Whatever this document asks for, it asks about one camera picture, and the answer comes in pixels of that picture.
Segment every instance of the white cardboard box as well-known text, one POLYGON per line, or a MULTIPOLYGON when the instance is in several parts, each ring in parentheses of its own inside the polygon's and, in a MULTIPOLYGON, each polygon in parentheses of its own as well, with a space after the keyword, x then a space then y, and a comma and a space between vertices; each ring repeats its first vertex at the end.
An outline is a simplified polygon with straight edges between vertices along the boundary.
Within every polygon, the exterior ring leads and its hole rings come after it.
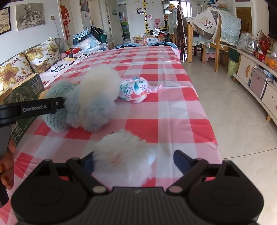
POLYGON ((147 44, 149 45, 150 43, 155 43, 158 42, 158 38, 157 37, 151 37, 151 38, 147 38, 147 44))

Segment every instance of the hanging red decoration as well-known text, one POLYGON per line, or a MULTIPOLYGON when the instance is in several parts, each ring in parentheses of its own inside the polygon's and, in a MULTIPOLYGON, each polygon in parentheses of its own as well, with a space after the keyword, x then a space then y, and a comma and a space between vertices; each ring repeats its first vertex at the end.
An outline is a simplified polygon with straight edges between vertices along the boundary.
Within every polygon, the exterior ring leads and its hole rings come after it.
POLYGON ((69 12, 68 12, 67 8, 62 5, 61 5, 61 17, 63 19, 63 26, 65 28, 65 36, 66 36, 66 39, 68 40, 68 38, 70 37, 69 29, 68 29, 68 25, 70 22, 69 12))

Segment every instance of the blue plastic chair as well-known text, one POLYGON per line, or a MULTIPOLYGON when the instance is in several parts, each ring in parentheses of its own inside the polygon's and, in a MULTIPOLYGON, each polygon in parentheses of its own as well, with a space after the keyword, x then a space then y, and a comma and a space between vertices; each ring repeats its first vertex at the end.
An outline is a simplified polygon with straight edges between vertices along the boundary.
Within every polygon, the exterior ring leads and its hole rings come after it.
POLYGON ((118 45, 118 46, 115 46, 114 49, 118 49, 118 48, 125 48, 125 47, 141 47, 140 44, 137 44, 137 43, 129 43, 129 44, 122 44, 122 45, 118 45))
POLYGON ((159 46, 159 45, 170 46, 175 49, 178 49, 178 47, 172 42, 153 42, 153 43, 150 43, 148 46, 159 46))

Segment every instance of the drawer knob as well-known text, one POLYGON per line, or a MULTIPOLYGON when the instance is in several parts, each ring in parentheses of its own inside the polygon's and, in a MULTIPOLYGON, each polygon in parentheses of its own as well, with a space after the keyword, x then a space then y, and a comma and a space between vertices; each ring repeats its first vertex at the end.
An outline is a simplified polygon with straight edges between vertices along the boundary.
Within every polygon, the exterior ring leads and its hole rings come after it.
POLYGON ((246 69, 246 73, 245 73, 245 76, 246 77, 248 77, 248 75, 249 75, 249 70, 250 70, 250 65, 247 67, 247 69, 246 69))

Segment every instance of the floral fabric toy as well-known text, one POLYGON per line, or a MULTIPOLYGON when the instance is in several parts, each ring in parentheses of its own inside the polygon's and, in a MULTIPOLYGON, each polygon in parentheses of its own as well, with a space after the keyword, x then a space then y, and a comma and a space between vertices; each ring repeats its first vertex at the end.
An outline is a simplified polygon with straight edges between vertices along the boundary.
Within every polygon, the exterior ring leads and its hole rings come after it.
POLYGON ((142 77, 122 78, 120 82, 119 98, 133 103, 142 102, 149 93, 157 93, 163 84, 150 87, 142 77))

